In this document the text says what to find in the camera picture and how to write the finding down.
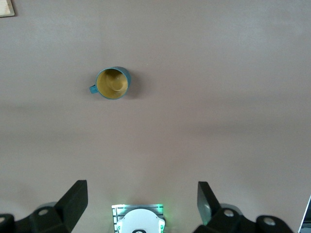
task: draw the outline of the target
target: blue handle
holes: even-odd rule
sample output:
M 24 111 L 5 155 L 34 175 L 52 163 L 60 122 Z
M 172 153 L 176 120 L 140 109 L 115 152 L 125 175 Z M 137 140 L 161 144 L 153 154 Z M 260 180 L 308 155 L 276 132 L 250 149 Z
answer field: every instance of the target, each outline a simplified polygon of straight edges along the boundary
M 89 88 L 89 90 L 90 90 L 90 92 L 92 93 L 92 94 L 94 94 L 94 93 L 97 93 L 98 92 L 98 90 L 97 90 L 97 88 L 96 88 L 96 86 L 94 85 L 94 86 L 91 86 L 90 88 Z

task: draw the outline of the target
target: wooden board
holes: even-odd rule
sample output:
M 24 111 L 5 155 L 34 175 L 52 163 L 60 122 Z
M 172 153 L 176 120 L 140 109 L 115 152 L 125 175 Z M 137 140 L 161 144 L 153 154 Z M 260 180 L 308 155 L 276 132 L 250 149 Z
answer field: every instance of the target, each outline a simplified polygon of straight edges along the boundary
M 15 15 L 11 0 L 0 0 L 0 17 Z

